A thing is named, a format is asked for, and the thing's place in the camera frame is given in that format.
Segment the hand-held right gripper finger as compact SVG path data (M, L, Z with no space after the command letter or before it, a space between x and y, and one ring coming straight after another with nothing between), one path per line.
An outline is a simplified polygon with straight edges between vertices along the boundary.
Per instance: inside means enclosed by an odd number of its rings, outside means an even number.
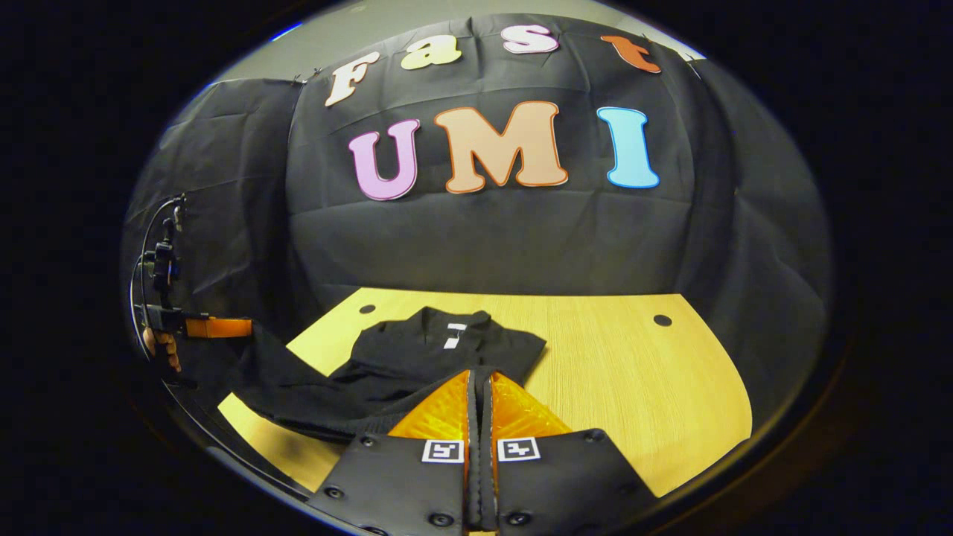
M498 535L610 535L657 502L604 430L572 430L499 372L476 387L480 529Z
M457 373L385 433L350 443L307 504L377 535L463 535L474 375Z

